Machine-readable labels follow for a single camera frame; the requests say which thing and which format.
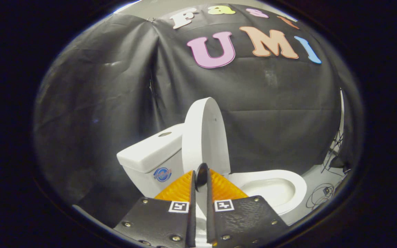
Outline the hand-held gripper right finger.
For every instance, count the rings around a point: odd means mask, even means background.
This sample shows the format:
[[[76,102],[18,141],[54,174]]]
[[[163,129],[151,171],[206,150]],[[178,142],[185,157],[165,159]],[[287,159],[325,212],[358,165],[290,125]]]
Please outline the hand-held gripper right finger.
[[[278,242],[289,226],[262,196],[247,196],[207,170],[206,238],[213,248],[260,248]]]

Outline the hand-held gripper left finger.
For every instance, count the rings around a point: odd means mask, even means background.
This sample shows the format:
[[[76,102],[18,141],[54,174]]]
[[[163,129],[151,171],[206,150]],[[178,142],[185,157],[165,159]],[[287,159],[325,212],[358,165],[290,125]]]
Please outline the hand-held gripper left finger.
[[[195,192],[195,171],[191,170],[155,197],[141,197],[114,229],[154,248],[194,248]]]

